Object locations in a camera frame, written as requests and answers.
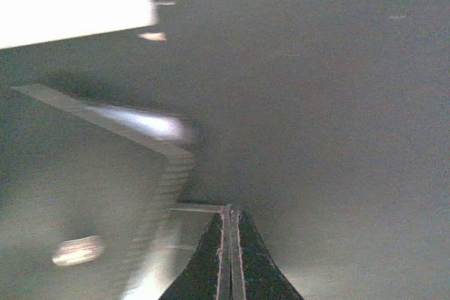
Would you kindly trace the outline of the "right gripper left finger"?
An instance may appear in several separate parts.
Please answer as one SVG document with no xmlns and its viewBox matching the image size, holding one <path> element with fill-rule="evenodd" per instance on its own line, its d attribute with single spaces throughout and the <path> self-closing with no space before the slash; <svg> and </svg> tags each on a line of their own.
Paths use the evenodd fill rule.
<svg viewBox="0 0 450 300">
<path fill-rule="evenodd" d="M 207 224 L 186 267 L 161 299 L 231 298 L 231 207 L 222 207 Z"/>
</svg>

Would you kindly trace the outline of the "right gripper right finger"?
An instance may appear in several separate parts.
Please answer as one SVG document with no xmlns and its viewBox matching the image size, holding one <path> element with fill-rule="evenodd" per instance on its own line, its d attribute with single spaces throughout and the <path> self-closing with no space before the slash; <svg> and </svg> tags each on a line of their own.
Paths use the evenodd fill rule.
<svg viewBox="0 0 450 300">
<path fill-rule="evenodd" d="M 231 298 L 303 300 L 272 259 L 251 215 L 231 208 Z"/>
</svg>

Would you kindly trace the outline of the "white bin with blue cards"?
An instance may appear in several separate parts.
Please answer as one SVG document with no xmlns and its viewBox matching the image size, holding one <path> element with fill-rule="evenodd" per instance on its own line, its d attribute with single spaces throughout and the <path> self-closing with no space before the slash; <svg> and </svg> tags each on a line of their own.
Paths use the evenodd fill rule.
<svg viewBox="0 0 450 300">
<path fill-rule="evenodd" d="M 155 0 L 1 0 L 1 48 L 152 26 Z"/>
</svg>

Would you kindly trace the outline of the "black card holder wallet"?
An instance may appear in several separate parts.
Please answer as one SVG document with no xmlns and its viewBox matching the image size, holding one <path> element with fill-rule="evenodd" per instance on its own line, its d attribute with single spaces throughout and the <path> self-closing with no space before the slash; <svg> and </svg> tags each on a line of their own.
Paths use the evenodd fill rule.
<svg viewBox="0 0 450 300">
<path fill-rule="evenodd" d="M 1 89 L 1 298 L 158 299 L 195 167 L 181 115 Z"/>
</svg>

